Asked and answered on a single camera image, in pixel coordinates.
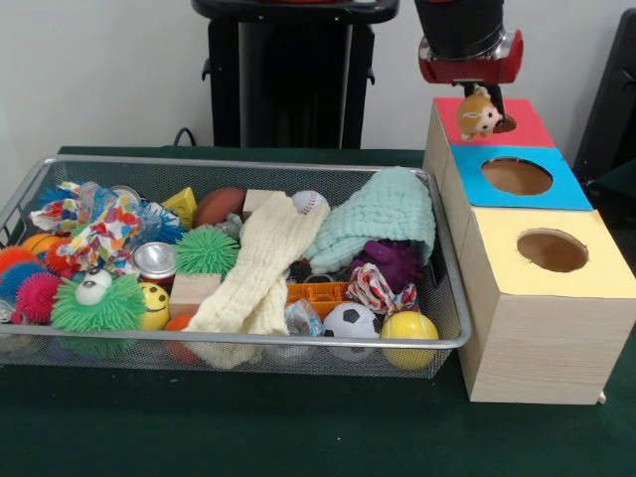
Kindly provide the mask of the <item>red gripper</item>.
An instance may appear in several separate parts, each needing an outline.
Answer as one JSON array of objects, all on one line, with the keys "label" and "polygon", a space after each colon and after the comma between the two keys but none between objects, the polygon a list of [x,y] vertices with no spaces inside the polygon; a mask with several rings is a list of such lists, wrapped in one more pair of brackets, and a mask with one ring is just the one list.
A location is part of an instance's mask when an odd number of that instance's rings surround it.
[{"label": "red gripper", "polygon": [[520,30],[507,30],[494,48],[477,57],[458,61],[443,60],[433,54],[425,38],[418,47],[419,69],[429,83],[464,83],[464,96],[476,91],[473,82],[489,84],[493,105],[502,118],[506,109],[499,84],[512,83],[521,69],[524,54],[524,39]]}]

